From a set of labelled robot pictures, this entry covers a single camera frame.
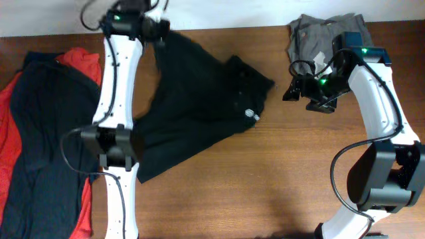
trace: pile of clothes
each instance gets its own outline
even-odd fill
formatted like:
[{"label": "pile of clothes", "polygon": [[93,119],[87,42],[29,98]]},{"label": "pile of clothes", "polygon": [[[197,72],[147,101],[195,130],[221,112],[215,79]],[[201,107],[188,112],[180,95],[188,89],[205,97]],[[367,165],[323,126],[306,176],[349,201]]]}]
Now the pile of clothes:
[{"label": "pile of clothes", "polygon": [[[302,14],[299,19],[290,23],[290,28],[291,44],[288,54],[291,62],[319,60],[320,65],[328,63],[333,56],[332,40],[343,32],[358,32],[364,46],[373,46],[362,15],[347,14],[322,20]],[[308,64],[295,64],[294,68],[301,75],[315,74]]]},{"label": "pile of clothes", "polygon": [[[150,111],[135,119],[145,151],[141,183],[214,143],[250,129],[274,82],[233,56],[224,64],[177,33],[155,45],[161,71]],[[91,183],[64,162],[63,133],[92,123],[100,97],[98,54],[30,52],[0,92],[0,238],[89,238]],[[79,135],[64,146],[69,163],[96,172]]]}]

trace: red cloth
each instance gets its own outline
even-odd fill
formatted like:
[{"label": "red cloth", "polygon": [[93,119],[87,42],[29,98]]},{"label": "red cloth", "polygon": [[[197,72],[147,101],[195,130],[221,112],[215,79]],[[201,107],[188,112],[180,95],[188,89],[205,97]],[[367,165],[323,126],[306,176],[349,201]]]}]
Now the red cloth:
[{"label": "red cloth", "polygon": [[[72,48],[56,59],[61,64],[79,70],[95,81],[97,85],[102,82],[99,54],[89,54],[83,48]],[[21,72],[0,92],[0,224],[3,221],[3,211],[9,194],[13,167],[22,150],[21,136],[10,111],[13,88],[20,75]],[[86,179],[82,192],[80,216],[70,239],[90,238],[92,234],[91,212],[92,186]]]}]

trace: wooden tabletop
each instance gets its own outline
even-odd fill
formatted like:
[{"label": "wooden tabletop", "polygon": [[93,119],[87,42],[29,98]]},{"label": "wooden tabletop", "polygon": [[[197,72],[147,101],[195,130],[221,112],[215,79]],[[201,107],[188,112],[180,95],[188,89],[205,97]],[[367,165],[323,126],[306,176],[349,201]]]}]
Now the wooden tabletop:
[{"label": "wooden tabletop", "polygon": [[[396,93],[419,138],[425,140],[425,21],[367,24],[377,46],[392,59]],[[219,60],[235,54],[276,81],[256,126],[136,185],[140,238],[267,238],[313,232],[341,206],[329,181],[331,160],[344,146],[366,139],[353,94],[334,114],[308,112],[308,99],[283,102],[291,77],[288,27],[183,31]],[[28,50],[64,52],[81,46],[99,52],[101,35],[0,39],[0,88],[19,69]],[[152,48],[137,69],[133,114],[149,109],[159,74]],[[337,164],[336,180],[347,197],[347,173],[364,152],[359,147]],[[107,227],[106,185],[93,186],[94,238]],[[371,232],[390,238],[425,238],[425,197],[416,206],[380,221]]]}]

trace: brown surface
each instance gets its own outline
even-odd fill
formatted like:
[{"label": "brown surface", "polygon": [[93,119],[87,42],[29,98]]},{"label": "brown surface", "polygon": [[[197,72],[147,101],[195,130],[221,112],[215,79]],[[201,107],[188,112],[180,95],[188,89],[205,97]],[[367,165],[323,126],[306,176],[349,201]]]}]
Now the brown surface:
[{"label": "brown surface", "polygon": [[[368,24],[376,45],[392,58],[395,88],[413,130],[425,140],[425,21]],[[289,86],[287,27],[185,31],[220,60],[237,54],[276,81],[255,128],[136,186],[141,238],[254,238],[312,232],[340,207],[329,183],[329,165],[342,147],[366,138],[353,94],[332,115],[307,112],[307,99],[282,102]],[[82,46],[103,56],[102,36],[66,35],[0,39],[1,85],[28,50],[60,52]],[[146,112],[159,75],[152,50],[137,70],[133,112]],[[337,184],[345,180],[364,147],[343,156]],[[106,186],[94,183],[94,237],[106,233]],[[425,238],[425,198],[373,227],[391,238]]]}]

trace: white wall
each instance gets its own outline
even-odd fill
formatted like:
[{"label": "white wall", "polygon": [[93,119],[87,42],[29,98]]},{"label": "white wall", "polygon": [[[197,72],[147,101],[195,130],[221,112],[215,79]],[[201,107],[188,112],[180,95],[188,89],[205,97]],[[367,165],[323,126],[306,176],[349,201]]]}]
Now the white wall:
[{"label": "white wall", "polygon": [[[78,20],[85,1],[0,0],[0,37],[86,33]],[[96,23],[113,2],[98,0],[87,21]],[[361,13],[366,21],[417,20],[425,19],[425,0],[169,0],[166,17],[176,30],[214,29],[286,25],[302,13],[324,19]]]}]

